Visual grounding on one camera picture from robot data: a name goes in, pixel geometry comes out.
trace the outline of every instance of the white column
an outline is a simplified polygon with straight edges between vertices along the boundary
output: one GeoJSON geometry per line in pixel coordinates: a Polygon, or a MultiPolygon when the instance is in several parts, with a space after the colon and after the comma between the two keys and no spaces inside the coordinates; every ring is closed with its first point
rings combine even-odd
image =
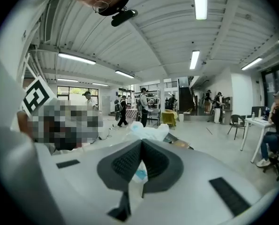
{"type": "Polygon", "coordinates": [[[165,100],[164,100],[164,83],[163,78],[160,79],[160,108],[161,112],[165,110],[165,100]]]}

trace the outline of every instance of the white floor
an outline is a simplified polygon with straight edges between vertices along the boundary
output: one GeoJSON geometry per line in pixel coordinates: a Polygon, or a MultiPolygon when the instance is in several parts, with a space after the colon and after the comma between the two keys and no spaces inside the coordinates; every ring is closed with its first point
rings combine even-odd
{"type": "MultiPolygon", "coordinates": [[[[111,128],[113,124],[117,125],[114,117],[104,117],[104,138],[108,134],[108,128],[111,128]]],[[[262,169],[256,167],[255,163],[261,159],[261,154],[257,155],[254,164],[250,162],[259,140],[260,129],[255,126],[249,128],[249,134],[243,151],[240,151],[243,130],[238,130],[234,140],[235,128],[232,128],[229,135],[227,135],[229,129],[230,126],[226,125],[204,121],[185,121],[183,123],[177,122],[175,130],[171,129],[170,132],[174,136],[189,142],[190,146],[195,150],[205,152],[225,163],[231,169],[238,172],[238,174],[248,179],[263,195],[273,187],[279,186],[274,169],[269,169],[266,173],[263,173],[262,169]]],[[[126,139],[127,133],[128,128],[126,126],[110,130],[109,135],[111,137],[105,140],[98,139],[93,144],[86,146],[85,150],[90,152],[93,149],[118,144],[126,139]]]]}

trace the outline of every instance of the black pants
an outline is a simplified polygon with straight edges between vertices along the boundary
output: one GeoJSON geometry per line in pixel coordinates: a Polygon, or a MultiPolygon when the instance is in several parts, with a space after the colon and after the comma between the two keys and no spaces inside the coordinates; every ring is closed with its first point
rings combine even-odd
{"type": "Polygon", "coordinates": [[[119,123],[117,125],[120,126],[120,125],[122,125],[122,123],[124,123],[125,125],[128,124],[126,121],[126,110],[121,111],[121,120],[119,121],[119,123]]]}
{"type": "Polygon", "coordinates": [[[148,119],[148,111],[143,109],[141,111],[141,123],[143,124],[143,127],[147,124],[147,119],[148,119]]]}

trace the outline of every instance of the white ceiling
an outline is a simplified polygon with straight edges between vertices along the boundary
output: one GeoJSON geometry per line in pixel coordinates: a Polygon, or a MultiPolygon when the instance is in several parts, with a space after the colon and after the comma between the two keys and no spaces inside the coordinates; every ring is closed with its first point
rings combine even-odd
{"type": "Polygon", "coordinates": [[[109,85],[161,77],[211,76],[230,65],[243,67],[258,56],[259,69],[279,60],[279,19],[266,0],[208,0],[207,20],[196,20],[193,0],[130,0],[138,16],[119,27],[75,0],[60,0],[51,40],[45,24],[37,34],[38,59],[46,78],[78,78],[109,85]],[[88,65],[57,58],[57,49],[95,59],[88,65]],[[195,70],[191,52],[200,50],[195,70]],[[130,79],[116,69],[134,74],[130,79]]]}

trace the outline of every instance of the glass door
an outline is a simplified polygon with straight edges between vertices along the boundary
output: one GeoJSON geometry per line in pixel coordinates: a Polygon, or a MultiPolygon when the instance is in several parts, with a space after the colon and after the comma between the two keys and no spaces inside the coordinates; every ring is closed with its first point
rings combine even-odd
{"type": "Polygon", "coordinates": [[[274,102],[273,94],[279,91],[279,65],[262,72],[264,83],[264,105],[271,107],[274,102]]]}

